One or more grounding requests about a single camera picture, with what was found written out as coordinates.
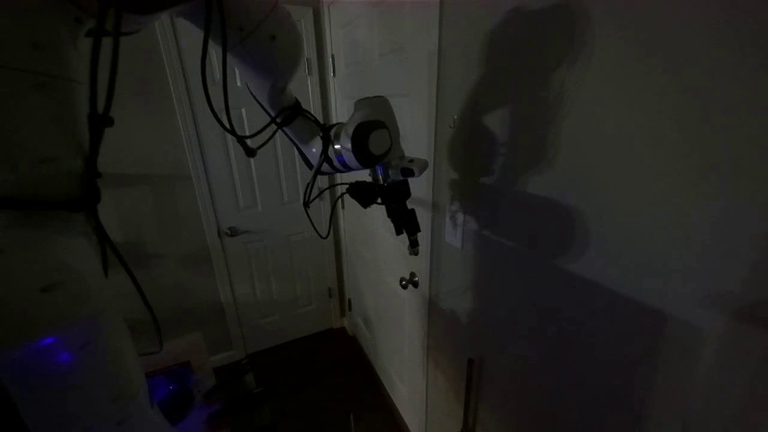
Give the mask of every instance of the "door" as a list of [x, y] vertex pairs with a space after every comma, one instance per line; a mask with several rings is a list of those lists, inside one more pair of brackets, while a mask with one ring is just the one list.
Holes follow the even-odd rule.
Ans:
[[[294, 79], [294, 95], [306, 109], [321, 113], [314, 74], [314, 17], [310, 8], [290, 8], [290, 13], [303, 32], [307, 55]], [[314, 238], [301, 205], [310, 170], [284, 136], [277, 136], [274, 144], [262, 149], [256, 160], [244, 160], [241, 148], [219, 131], [205, 103], [199, 86], [201, 32], [176, 20], [176, 38], [205, 148], [244, 352], [262, 352], [333, 328], [339, 317], [333, 246]], [[208, 79], [212, 95], [219, 97], [219, 52], [212, 53]], [[241, 82], [235, 62], [231, 62], [231, 107], [242, 132], [267, 122]]]
[[[333, 109], [345, 121], [361, 97], [393, 103], [406, 154], [433, 161], [433, 98], [436, 5], [328, 5], [333, 52]], [[358, 342], [412, 432], [424, 430], [424, 361], [430, 300], [430, 170], [412, 181], [412, 208], [423, 224], [420, 258], [393, 236], [381, 208], [344, 212], [344, 270]], [[404, 292], [402, 276], [417, 275], [420, 289]]]

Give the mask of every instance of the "wall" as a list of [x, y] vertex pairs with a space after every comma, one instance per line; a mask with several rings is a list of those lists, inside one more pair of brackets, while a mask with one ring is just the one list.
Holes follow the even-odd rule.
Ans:
[[[126, 38], [110, 131], [102, 170], [102, 214], [136, 270], [162, 317], [166, 338], [201, 331], [212, 352], [234, 348], [193, 184], [176, 95], [166, 74], [162, 28]], [[110, 296], [126, 313], [139, 352], [153, 348], [148, 317], [117, 263]]]
[[765, 24], [445, 0], [430, 430], [768, 428]]

